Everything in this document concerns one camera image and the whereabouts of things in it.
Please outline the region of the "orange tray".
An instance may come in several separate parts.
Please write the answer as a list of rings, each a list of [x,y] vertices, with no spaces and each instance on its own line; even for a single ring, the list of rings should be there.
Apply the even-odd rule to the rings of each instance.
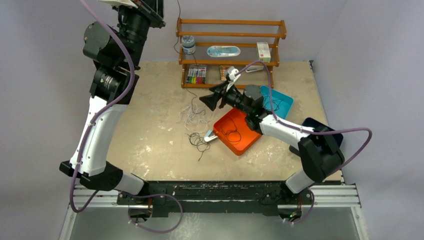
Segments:
[[[244,154],[262,136],[248,127],[246,116],[233,108],[213,125],[213,132],[236,156]]]

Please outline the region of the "light blue tray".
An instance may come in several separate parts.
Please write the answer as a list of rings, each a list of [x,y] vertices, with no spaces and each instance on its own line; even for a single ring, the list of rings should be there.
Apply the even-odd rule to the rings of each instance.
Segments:
[[[272,106],[278,117],[282,119],[286,119],[294,103],[293,98],[272,89],[271,90],[272,99],[270,99],[269,87],[262,85],[259,88],[260,88],[261,94],[263,95],[263,107],[271,111],[271,106]]]

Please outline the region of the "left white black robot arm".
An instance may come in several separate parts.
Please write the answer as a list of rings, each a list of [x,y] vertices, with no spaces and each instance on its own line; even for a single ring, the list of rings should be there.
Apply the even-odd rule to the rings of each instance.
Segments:
[[[84,32],[83,54],[96,68],[90,86],[89,110],[78,147],[59,165],[67,176],[76,176],[90,190],[120,190],[138,205],[146,203],[149,191],[134,174],[107,161],[109,146],[120,117],[127,109],[139,77],[139,69],[150,28],[162,28],[161,0],[110,0],[117,11],[117,29],[105,29],[98,21]]]

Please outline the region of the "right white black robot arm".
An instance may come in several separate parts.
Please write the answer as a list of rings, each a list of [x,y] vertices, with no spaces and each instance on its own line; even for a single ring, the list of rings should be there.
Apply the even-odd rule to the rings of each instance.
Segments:
[[[300,198],[301,191],[322,182],[344,163],[345,157],[326,125],[311,128],[278,117],[263,106],[264,96],[259,86],[248,85],[240,92],[224,82],[209,90],[211,94],[199,99],[211,111],[225,105],[240,110],[245,113],[250,130],[281,140],[298,151],[301,169],[285,181],[286,186],[280,191],[284,202],[294,203]]]

